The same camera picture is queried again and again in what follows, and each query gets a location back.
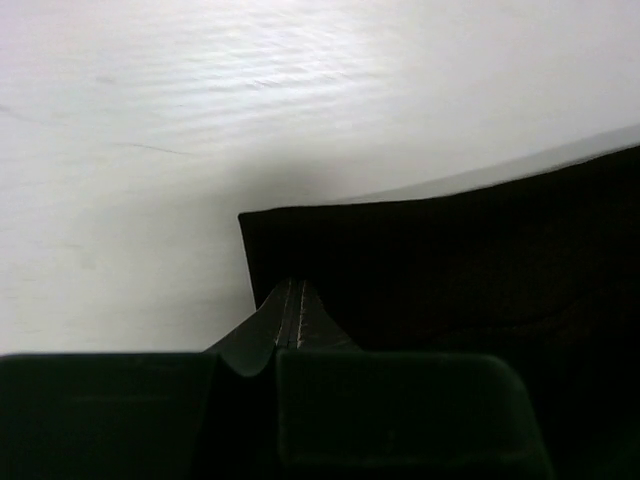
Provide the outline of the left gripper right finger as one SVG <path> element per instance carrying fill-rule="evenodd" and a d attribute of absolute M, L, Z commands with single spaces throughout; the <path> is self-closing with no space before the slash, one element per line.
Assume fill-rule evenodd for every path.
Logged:
<path fill-rule="evenodd" d="M 307 282 L 276 341 L 285 479 L 549 479 L 527 389 L 484 354 L 361 350 Z"/>

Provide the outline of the black skirt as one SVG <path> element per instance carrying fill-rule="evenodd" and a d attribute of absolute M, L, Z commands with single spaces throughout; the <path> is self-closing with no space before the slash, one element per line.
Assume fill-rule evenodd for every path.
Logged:
<path fill-rule="evenodd" d="M 639 150 L 449 196 L 239 216 L 254 298 L 295 279 L 370 350 L 490 353 L 563 479 L 639 475 Z"/>

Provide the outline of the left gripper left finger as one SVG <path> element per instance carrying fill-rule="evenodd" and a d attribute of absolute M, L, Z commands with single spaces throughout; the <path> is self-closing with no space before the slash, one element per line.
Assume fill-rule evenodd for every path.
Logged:
<path fill-rule="evenodd" d="M 272 431 L 273 355 L 295 285 L 194 353 L 1 360 L 5 479 L 227 479 Z"/>

